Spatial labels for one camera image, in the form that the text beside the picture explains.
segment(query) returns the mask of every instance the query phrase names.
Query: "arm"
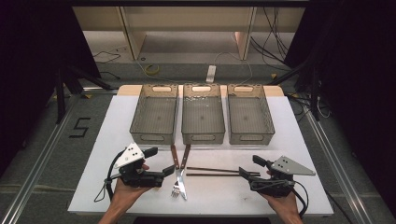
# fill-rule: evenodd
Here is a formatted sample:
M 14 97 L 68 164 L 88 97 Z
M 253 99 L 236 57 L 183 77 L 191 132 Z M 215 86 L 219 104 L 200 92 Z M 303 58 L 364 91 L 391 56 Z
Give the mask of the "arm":
M 274 209 L 285 224 L 303 223 L 298 213 L 296 196 L 293 192 L 284 198 L 274 198 L 265 194 L 260 195 L 268 201 L 272 209 Z
M 149 167 L 143 164 L 143 168 L 147 170 Z M 124 185 L 122 180 L 118 178 L 113 199 L 99 223 L 117 223 L 120 217 L 132 207 L 136 200 L 149 189 L 150 188 L 132 188 L 131 186 Z

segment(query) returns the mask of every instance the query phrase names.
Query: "translucent storage bin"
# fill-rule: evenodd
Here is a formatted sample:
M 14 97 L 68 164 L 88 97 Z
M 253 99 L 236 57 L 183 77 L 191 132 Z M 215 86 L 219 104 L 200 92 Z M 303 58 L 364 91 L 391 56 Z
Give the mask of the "translucent storage bin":
M 274 124 L 262 85 L 228 85 L 231 145 L 268 145 Z
M 184 85 L 181 125 L 185 145 L 223 143 L 225 125 L 218 84 Z
M 177 85 L 143 85 L 131 125 L 137 144 L 172 145 L 177 124 Z

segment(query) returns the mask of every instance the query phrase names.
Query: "silver fork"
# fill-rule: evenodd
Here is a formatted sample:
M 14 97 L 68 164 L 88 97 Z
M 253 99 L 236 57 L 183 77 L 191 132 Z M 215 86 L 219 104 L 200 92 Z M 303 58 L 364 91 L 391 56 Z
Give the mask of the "silver fork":
M 175 163 L 175 168 L 176 170 L 178 170 L 179 166 L 178 166 L 178 158 L 177 158 L 177 151 L 175 145 L 171 146 L 171 151 Z M 178 180 L 177 180 L 172 188 L 171 196 L 176 198 L 179 194 L 180 194 L 180 187 L 178 186 Z

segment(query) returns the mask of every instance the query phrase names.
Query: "gray floor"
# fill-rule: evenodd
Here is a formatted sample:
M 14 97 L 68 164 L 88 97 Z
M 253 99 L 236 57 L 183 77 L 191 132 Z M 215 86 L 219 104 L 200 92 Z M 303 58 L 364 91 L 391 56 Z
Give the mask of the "gray floor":
M 114 38 L 114 34 L 110 35 L 112 36 L 110 39 L 113 42 L 109 46 L 102 46 L 104 49 L 100 49 L 100 44 L 90 42 L 92 53 L 100 50 L 111 50 L 115 46 L 123 45 L 123 43 L 119 43 L 122 42 L 122 39 Z M 260 40 L 264 40 L 266 37 L 265 34 L 255 35 Z M 285 34 L 285 36 L 288 36 L 288 38 L 285 38 L 290 42 L 292 35 Z M 269 45 L 269 48 L 273 48 L 272 51 L 276 51 L 274 45 Z M 254 49 L 250 49 L 247 63 L 236 60 L 228 53 L 220 55 L 215 61 L 215 58 L 221 52 L 231 52 L 236 55 L 237 48 L 233 41 L 233 35 L 230 33 L 153 33 L 148 35 L 142 50 L 139 62 L 143 66 L 151 63 L 160 66 L 160 73 L 155 78 L 146 77 L 141 67 L 131 61 L 127 53 L 123 52 L 121 57 L 112 63 L 98 63 L 100 71 L 111 72 L 120 77 L 120 79 L 115 79 L 110 74 L 103 73 L 102 80 L 114 87 L 124 84 L 149 82 L 204 82 L 207 67 L 213 63 L 218 67 L 215 81 L 221 84 L 245 81 L 250 77 L 249 67 L 251 68 L 252 78 L 247 83 L 265 84 L 271 81 L 271 74 L 281 76 L 285 73 L 283 70 L 265 65 L 262 61 L 262 56 L 255 52 Z M 111 58 L 102 58 L 98 59 L 98 61 L 103 60 L 102 62 L 105 62 L 109 59 Z M 279 66 L 274 61 L 267 60 L 267 62 Z M 285 93 L 294 93 L 293 84 L 295 79 L 296 77 L 291 78 L 281 84 Z M 86 80 L 81 80 L 81 83 L 84 87 L 95 87 Z M 50 155 L 32 195 L 22 210 L 18 223 L 95 223 L 99 220 L 100 216 L 70 214 L 67 212 L 67 207 L 73 198 L 74 190 L 90 156 L 112 96 L 112 93 L 102 93 L 101 91 L 88 91 L 84 97 L 78 96 L 77 105 L 72 110 L 71 117 Z M 304 113 L 299 114 L 302 111 L 299 104 L 294 101 L 290 101 L 290 104 L 296 114 L 296 119 L 299 121 L 305 143 L 318 170 L 323 187 L 330 192 L 354 223 L 357 223 L 347 197 L 340 188 L 323 148 L 315 136 L 308 116 Z M 70 135 L 82 134 L 82 130 L 74 130 L 78 118 L 90 118 L 82 120 L 80 123 L 80 125 L 88 127 L 89 130 L 83 138 L 70 138 Z M 14 197 L 19 192 L 19 188 L 34 167 L 40 152 L 46 147 L 47 141 L 56 127 L 56 119 L 56 100 L 50 98 L 48 106 L 43 109 L 42 115 L 35 125 L 35 130 L 26 140 L 26 148 L 18 153 L 0 179 L 0 217 L 7 211 Z M 364 206 L 373 223 L 396 223 L 395 218 L 376 192 L 375 187 L 364 173 L 361 165 L 353 157 L 347 140 L 337 124 L 337 120 L 333 116 L 327 119 L 321 117 L 320 124 L 329 137 L 334 151 L 336 151 L 353 186 L 364 202 Z M 100 188 L 101 186 L 92 186 L 92 190 L 98 190 L 98 192 Z M 280 223 L 276 217 L 271 217 L 270 219 L 273 223 Z M 120 223 L 133 223 L 133 220 L 133 217 L 125 216 Z M 330 217 L 306 217 L 304 223 L 343 224 L 348 222 L 340 209 L 334 206 L 334 215 Z

